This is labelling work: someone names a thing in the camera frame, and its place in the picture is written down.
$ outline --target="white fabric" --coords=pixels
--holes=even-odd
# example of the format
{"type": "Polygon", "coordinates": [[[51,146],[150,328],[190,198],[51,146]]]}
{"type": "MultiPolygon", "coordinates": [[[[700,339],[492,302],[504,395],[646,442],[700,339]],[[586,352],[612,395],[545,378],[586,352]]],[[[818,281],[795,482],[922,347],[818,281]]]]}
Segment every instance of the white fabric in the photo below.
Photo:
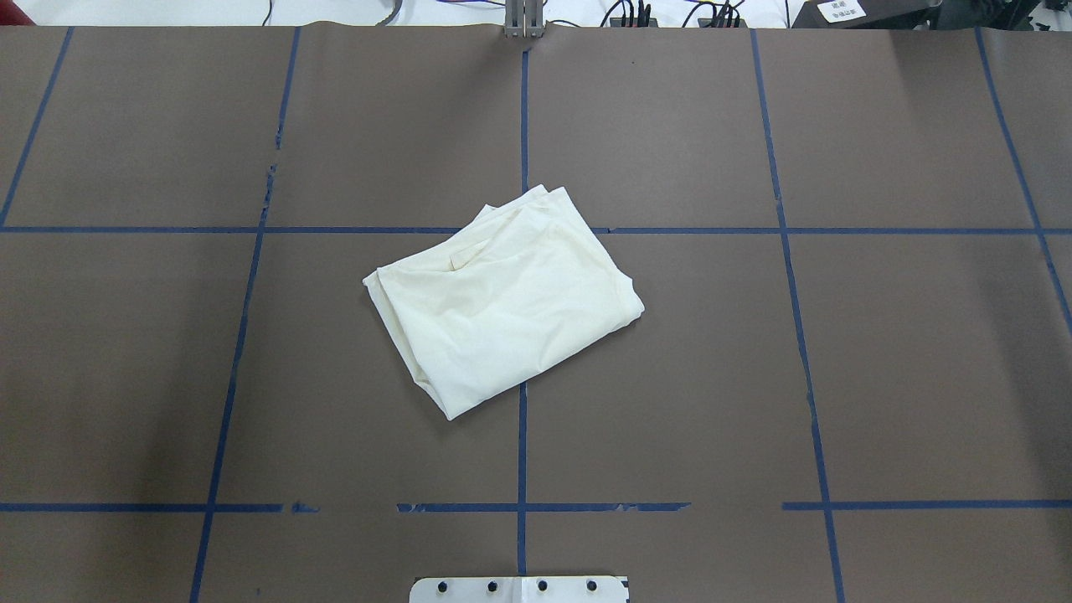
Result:
{"type": "Polygon", "coordinates": [[[448,420],[644,311],[565,189],[485,206],[455,236],[362,282],[414,382],[448,420]]]}

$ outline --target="gray metal bracket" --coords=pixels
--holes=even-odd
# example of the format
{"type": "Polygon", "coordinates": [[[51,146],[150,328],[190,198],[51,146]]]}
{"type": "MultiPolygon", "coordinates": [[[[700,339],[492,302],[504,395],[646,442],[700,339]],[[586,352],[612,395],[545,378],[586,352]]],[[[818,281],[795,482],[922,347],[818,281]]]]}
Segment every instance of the gray metal bracket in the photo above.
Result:
{"type": "Polygon", "coordinates": [[[544,35],[544,0],[505,0],[505,2],[507,38],[544,35]]]}

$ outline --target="white cloth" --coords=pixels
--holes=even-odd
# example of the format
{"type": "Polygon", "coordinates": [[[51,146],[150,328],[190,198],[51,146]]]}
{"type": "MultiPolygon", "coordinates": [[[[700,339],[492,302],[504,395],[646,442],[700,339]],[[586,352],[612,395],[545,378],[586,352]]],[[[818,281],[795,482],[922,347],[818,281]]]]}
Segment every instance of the white cloth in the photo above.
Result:
{"type": "Polygon", "coordinates": [[[362,282],[414,382],[448,420],[644,311],[566,189],[485,206],[455,236],[362,282]]]}

